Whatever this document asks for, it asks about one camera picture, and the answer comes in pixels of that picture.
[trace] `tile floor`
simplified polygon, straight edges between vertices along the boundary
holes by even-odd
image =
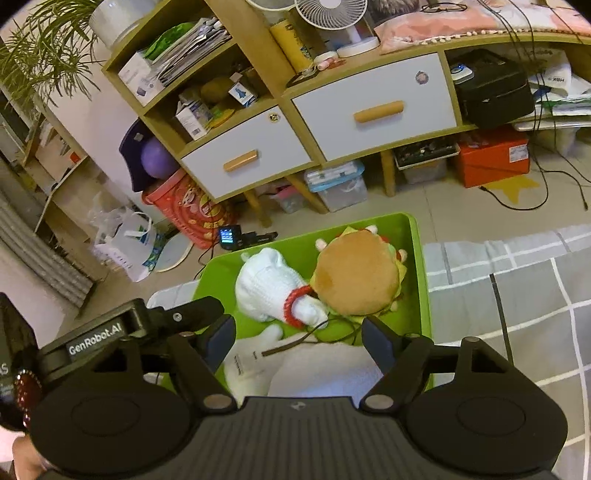
[[[546,170],[566,170],[576,175],[557,155],[539,150],[538,159]],[[577,144],[571,160],[591,179],[591,146]],[[542,208],[533,212],[514,212],[502,207],[481,190],[465,189],[455,180],[452,173],[445,180],[431,183],[408,185],[402,184],[401,181],[397,194],[392,198],[386,197],[381,185],[379,159],[369,158],[366,165],[364,178],[369,190],[367,202],[326,215],[308,208],[287,215],[282,213],[272,200],[264,199],[273,219],[273,226],[267,231],[277,231],[280,238],[287,238],[363,218],[402,211],[417,219],[421,241],[427,244],[459,240],[482,242],[591,223],[591,212],[584,210],[578,187],[565,175],[547,174],[550,197]],[[541,174],[534,170],[535,166],[529,176],[540,183],[540,187],[522,190],[519,207],[535,206],[545,197]],[[591,204],[591,189],[584,190],[589,195]],[[496,193],[504,202],[508,201],[502,192]],[[245,232],[264,231],[250,210],[243,212],[240,223]],[[127,300],[137,297],[148,300],[158,290],[192,280],[200,269],[197,262],[200,254],[197,248],[193,248],[187,259],[178,267],[164,273],[151,274],[146,280],[136,284],[127,280],[124,274],[109,275],[104,282],[97,285],[79,317],[74,321],[64,322],[60,334]]]

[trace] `red bucket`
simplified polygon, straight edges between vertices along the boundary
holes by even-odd
[[[213,203],[193,179],[180,168],[168,180],[142,194],[146,205],[156,205],[176,228],[199,248],[210,248],[217,229],[233,221],[223,203]]]

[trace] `orange box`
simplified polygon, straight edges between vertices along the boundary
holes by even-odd
[[[456,166],[466,188],[530,172],[528,137],[510,125],[459,136]]]

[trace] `red ring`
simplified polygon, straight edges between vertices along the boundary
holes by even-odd
[[[286,324],[299,329],[302,329],[306,326],[304,322],[294,317],[293,313],[291,312],[291,308],[293,307],[293,304],[297,299],[303,297],[304,295],[309,295],[312,292],[312,287],[310,287],[309,285],[304,285],[303,287],[293,290],[288,295],[283,305],[283,316],[285,317]]]

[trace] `green tray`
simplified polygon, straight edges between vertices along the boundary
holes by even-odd
[[[427,278],[416,220],[406,213],[392,213],[350,224],[356,229],[362,229],[369,225],[376,225],[378,233],[388,238],[396,249],[404,249],[408,252],[408,259],[405,263],[408,273],[402,283],[402,299],[398,302],[398,310],[382,315],[380,319],[400,335],[422,333],[430,336],[431,319]],[[347,225],[286,238],[271,244],[216,257],[203,270],[201,282],[199,282],[194,298],[200,299],[211,295],[219,299],[226,313],[230,313],[236,319],[237,338],[258,335],[269,323],[257,322],[243,315],[236,306],[234,296],[234,283],[244,265],[241,258],[242,253],[246,251],[254,255],[265,247],[275,248],[281,252],[291,268],[298,271],[302,277],[309,279],[314,273],[318,257],[318,251],[314,246],[316,239],[322,238],[326,242],[330,242],[340,235],[345,227]],[[299,331],[279,323],[284,329],[284,336],[293,335]],[[350,331],[351,327],[348,324],[335,321],[334,325],[317,331],[317,336],[320,340],[334,340],[347,335]]]

